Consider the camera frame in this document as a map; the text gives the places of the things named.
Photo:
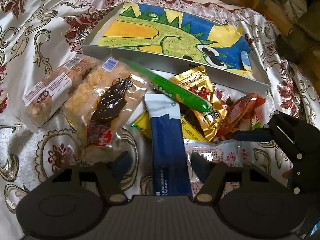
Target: barcode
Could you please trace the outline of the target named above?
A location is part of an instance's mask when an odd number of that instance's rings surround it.
[[[83,60],[83,58],[74,57],[70,62],[68,62],[67,64],[65,64],[65,66],[68,67],[68,68],[72,68],[75,64],[77,64],[77,63],[80,62],[81,60]]]
[[[111,72],[113,68],[117,65],[117,63],[118,61],[111,57],[102,65],[102,68],[106,71]]]

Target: children's drawing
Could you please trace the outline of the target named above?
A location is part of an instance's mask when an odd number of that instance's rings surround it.
[[[251,73],[242,61],[242,55],[247,58],[251,48],[233,26],[154,5],[124,3],[98,45],[155,52],[239,74]]]

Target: fabric sheet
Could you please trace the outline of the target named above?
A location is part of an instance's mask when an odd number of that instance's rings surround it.
[[[225,25],[241,28],[251,49],[259,57],[270,79],[266,103],[258,116],[240,123],[248,130],[263,125],[274,110],[283,111],[320,127],[319,96],[300,68],[281,59],[275,44],[277,28],[249,8],[226,6],[217,0],[1,0],[0,1],[0,239],[23,236],[15,217],[17,203],[64,163],[106,161],[110,156],[90,152],[58,110],[39,130],[32,133],[16,117],[23,113],[22,95],[62,63],[81,53],[81,43],[114,6],[141,2],[185,11]],[[219,84],[215,93],[225,102],[244,94]],[[144,110],[143,104],[128,124]],[[130,198],[152,192],[151,142],[138,130],[123,128],[124,150],[133,164],[120,186]],[[282,174],[290,161],[273,142],[251,143],[256,164],[284,185]]]

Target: gold foil packet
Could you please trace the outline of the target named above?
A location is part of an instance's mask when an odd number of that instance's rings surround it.
[[[133,122],[131,127],[137,128],[145,137],[152,139],[151,124],[147,110]],[[181,117],[181,127],[185,139],[207,142],[206,138],[204,138],[183,116]]]
[[[205,138],[208,141],[212,141],[228,111],[222,107],[221,102],[214,94],[214,86],[207,75],[205,67],[195,67],[172,77],[170,80],[211,103],[211,109],[207,113],[192,111],[200,122]]]

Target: red snack packet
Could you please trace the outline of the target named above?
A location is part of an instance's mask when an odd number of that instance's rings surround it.
[[[229,109],[229,115],[226,117],[218,130],[216,136],[225,135],[242,119],[249,119],[253,114],[253,110],[265,103],[265,98],[262,98],[256,93],[252,93],[241,97]]]

